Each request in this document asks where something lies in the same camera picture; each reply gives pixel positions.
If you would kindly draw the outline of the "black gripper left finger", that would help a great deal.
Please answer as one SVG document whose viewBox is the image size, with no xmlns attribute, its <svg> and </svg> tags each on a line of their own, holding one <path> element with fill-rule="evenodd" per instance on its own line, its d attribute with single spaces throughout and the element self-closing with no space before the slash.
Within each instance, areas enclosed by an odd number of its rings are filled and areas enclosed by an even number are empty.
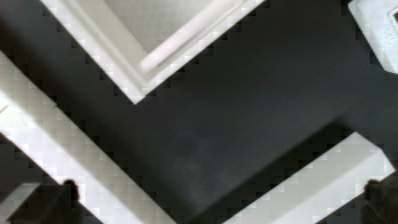
<svg viewBox="0 0 398 224">
<path fill-rule="evenodd" d="M 79 224 L 77 187 L 22 183 L 0 202 L 0 224 Z"/>
</svg>

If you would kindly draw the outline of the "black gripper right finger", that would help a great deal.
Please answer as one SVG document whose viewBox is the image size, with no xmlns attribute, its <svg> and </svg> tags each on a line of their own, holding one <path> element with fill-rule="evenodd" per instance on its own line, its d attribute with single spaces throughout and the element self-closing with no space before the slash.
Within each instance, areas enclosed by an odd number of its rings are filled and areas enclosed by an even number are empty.
<svg viewBox="0 0 398 224">
<path fill-rule="evenodd" d="M 398 224 L 398 184 L 369 180 L 364 199 L 360 224 Z"/>
</svg>

